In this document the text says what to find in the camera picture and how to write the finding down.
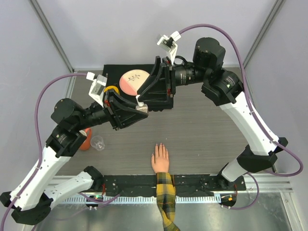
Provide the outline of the pink cream plate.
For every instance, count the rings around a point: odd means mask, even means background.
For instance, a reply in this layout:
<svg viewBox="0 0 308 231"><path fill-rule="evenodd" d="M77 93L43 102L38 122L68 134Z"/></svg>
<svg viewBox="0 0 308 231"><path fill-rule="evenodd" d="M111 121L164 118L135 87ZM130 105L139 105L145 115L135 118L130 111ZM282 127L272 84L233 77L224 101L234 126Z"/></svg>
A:
<svg viewBox="0 0 308 231"><path fill-rule="evenodd" d="M144 70L130 70L122 75L119 81L119 86L125 94L136 96L138 95L137 91L143 85L149 75L150 74Z"/></svg>

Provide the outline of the mannequin hand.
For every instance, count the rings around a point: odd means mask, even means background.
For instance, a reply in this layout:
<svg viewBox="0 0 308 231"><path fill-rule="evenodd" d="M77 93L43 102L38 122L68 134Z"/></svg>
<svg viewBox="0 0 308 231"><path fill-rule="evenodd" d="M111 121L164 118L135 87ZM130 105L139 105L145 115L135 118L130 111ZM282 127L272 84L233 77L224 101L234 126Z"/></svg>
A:
<svg viewBox="0 0 308 231"><path fill-rule="evenodd" d="M169 153L164 144L155 145L154 153L151 156L151 165L154 173L169 172Z"/></svg>

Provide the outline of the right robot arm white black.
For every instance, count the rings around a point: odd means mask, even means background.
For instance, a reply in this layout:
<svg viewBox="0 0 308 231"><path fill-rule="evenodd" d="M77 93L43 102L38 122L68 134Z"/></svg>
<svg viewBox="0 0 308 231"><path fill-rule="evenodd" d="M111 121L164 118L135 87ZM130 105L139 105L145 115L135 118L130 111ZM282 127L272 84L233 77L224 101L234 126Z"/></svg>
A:
<svg viewBox="0 0 308 231"><path fill-rule="evenodd" d="M288 141L271 133L246 97L243 78L223 68L225 48L216 39L200 38L195 44L193 60L174 64L176 40L163 36L157 44L169 57L157 57L149 77L138 90L138 104L147 105L150 111L171 109L176 87L201 83L202 93L232 119L248 143L244 151L219 172L218 186L228 190L241 175L271 168L277 153Z"/></svg>

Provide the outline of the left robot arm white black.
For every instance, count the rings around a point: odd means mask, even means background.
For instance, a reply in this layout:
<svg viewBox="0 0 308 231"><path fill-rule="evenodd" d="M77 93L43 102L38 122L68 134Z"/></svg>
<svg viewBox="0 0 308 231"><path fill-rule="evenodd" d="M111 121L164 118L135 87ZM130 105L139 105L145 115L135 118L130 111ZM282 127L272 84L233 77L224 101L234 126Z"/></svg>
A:
<svg viewBox="0 0 308 231"><path fill-rule="evenodd" d="M105 92L101 103L94 102L86 109L72 99L61 99L51 115L57 126L46 140L38 162L15 190L1 194L1 203L12 211L16 223L34 226L72 195L87 190L99 191L103 175L93 166L86 167L65 183L53 187L48 184L86 140L82 130L106 122L119 130L147 117L146 104L132 103L114 90Z"/></svg>

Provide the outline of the clear plastic cup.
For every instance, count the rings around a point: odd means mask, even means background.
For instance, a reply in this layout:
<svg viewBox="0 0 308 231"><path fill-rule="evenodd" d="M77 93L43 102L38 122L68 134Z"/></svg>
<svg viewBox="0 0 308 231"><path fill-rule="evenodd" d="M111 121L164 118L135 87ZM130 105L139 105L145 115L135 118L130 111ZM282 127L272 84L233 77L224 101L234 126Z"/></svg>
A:
<svg viewBox="0 0 308 231"><path fill-rule="evenodd" d="M94 136L90 140L91 146L97 151L102 151L105 149L105 143L101 136Z"/></svg>

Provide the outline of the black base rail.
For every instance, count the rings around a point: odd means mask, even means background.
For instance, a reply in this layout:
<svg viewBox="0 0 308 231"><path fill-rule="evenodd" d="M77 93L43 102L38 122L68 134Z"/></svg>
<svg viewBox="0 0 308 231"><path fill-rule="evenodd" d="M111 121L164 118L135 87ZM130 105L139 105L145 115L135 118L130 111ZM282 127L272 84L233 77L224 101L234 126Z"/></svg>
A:
<svg viewBox="0 0 308 231"><path fill-rule="evenodd" d="M245 191L243 176L228 182L221 176L210 174L172 175L179 197L210 196L214 192ZM107 196L152 197L156 196L156 175L105 175L103 177Z"/></svg>

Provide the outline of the glitter nail polish bottle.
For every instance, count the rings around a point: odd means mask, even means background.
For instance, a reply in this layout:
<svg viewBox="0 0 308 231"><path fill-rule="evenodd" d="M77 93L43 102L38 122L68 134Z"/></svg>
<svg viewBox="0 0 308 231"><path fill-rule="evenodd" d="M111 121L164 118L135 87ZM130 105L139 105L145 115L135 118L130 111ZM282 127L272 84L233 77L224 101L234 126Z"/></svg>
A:
<svg viewBox="0 0 308 231"><path fill-rule="evenodd" d="M137 111L140 111L140 112L143 112L143 113L148 113L148 106L146 104L142 105L142 106L139 106L139 105L136 105L135 109Z"/></svg>

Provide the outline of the orange mug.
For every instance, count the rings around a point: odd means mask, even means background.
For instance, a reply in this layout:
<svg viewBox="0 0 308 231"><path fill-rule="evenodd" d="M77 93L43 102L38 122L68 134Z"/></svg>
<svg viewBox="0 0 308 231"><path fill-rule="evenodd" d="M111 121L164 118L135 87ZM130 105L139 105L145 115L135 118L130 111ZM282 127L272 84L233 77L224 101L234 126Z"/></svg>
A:
<svg viewBox="0 0 308 231"><path fill-rule="evenodd" d="M90 148L91 144L90 144L90 140L92 137L92 129L91 128L86 128L84 130L80 130L79 131L82 135L86 136L86 139L84 140L84 142L82 143L82 145L80 146L80 150L82 151L86 151Z"/></svg>

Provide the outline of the yellow plaid sleeve forearm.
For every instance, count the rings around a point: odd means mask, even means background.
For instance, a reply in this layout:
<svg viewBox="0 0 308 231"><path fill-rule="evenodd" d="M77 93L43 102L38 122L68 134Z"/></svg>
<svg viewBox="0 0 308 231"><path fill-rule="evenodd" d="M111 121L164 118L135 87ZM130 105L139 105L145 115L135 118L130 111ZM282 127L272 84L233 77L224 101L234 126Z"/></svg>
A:
<svg viewBox="0 0 308 231"><path fill-rule="evenodd" d="M156 204L162 216L165 231L179 231L174 223L176 206L176 188L169 173L156 173Z"/></svg>

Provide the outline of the black cloth placemat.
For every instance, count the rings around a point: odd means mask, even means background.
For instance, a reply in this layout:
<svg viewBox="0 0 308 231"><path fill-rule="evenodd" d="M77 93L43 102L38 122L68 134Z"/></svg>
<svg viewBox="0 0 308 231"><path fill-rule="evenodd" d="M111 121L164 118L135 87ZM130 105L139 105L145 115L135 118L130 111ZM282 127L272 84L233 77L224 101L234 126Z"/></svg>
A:
<svg viewBox="0 0 308 231"><path fill-rule="evenodd" d="M119 81L122 75L130 70L134 69L140 69L148 72L150 74L154 64L107 64L103 68L103 75L105 76L106 73L108 73L108 81L107 81L107 86L117 86L120 91L120 95L124 97L125 99L135 102L136 101L136 96L130 96L125 94L120 86L119 86Z"/></svg>

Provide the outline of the yellow mug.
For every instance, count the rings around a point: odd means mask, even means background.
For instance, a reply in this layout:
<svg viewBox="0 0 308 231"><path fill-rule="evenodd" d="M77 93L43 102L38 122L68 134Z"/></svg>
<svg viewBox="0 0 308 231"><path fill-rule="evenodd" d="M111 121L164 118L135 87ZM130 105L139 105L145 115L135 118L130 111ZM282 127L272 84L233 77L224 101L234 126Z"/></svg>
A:
<svg viewBox="0 0 308 231"><path fill-rule="evenodd" d="M104 88L104 94L106 94L109 90L114 90L117 94L120 94L119 88L117 86L107 86L106 88Z"/></svg>

